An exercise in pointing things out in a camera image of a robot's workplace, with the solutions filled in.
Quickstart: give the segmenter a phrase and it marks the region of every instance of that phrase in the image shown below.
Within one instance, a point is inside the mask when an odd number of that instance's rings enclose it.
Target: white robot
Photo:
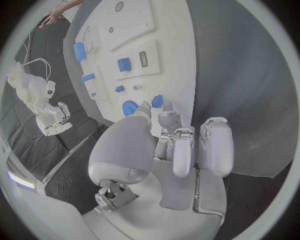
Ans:
[[[72,127],[71,123],[65,123],[70,118],[67,105],[62,102],[58,106],[49,104],[55,92],[55,82],[26,73],[19,62],[8,72],[7,81],[35,114],[37,125],[45,136],[60,134]]]
[[[144,101],[96,143],[88,173],[101,189],[95,195],[95,216],[88,213],[86,220],[93,219],[91,226],[97,227],[92,231],[105,232],[104,239],[114,234],[101,229],[104,221],[128,239],[213,239],[227,208],[222,178],[234,164],[227,120],[212,117],[201,126],[195,164],[195,128],[182,127],[172,103],[164,101],[158,114],[162,130],[157,144],[151,117]]]

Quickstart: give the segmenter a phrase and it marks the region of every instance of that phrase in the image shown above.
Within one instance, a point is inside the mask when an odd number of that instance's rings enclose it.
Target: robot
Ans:
[[[222,178],[234,164],[228,121],[211,117],[201,126],[195,163],[196,130],[182,126],[172,103],[164,101],[158,114],[157,143],[151,119],[151,105],[143,101],[93,148],[88,173],[101,187],[94,221],[108,221],[130,239],[213,239],[227,208]]]
[[[49,104],[55,92],[55,82],[25,72],[23,65],[16,62],[8,71],[7,81],[16,89],[17,96],[35,114],[36,122],[45,136],[60,134],[72,127],[68,106],[59,102]]]

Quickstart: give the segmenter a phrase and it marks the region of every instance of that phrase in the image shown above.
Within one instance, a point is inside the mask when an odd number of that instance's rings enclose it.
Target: human hand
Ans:
[[[62,14],[64,10],[62,7],[54,8],[51,12],[49,12],[46,16],[48,16],[39,26],[39,28],[43,28],[45,25],[54,23]]]

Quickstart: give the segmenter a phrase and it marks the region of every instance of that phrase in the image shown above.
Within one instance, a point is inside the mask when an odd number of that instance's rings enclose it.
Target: humanoid robot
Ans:
[[[213,239],[227,208],[222,178],[234,163],[227,120],[212,117],[201,126],[195,164],[195,128],[182,127],[172,103],[164,101],[158,114],[157,144],[151,117],[144,101],[108,128],[92,150],[88,173],[101,186],[95,195],[98,221],[106,219],[131,239]]]
[[[49,104],[55,92],[55,82],[25,72],[17,62],[7,74],[8,83],[16,89],[17,96],[35,114],[36,122],[45,136],[60,134],[72,127],[68,106],[59,102],[58,106]]]

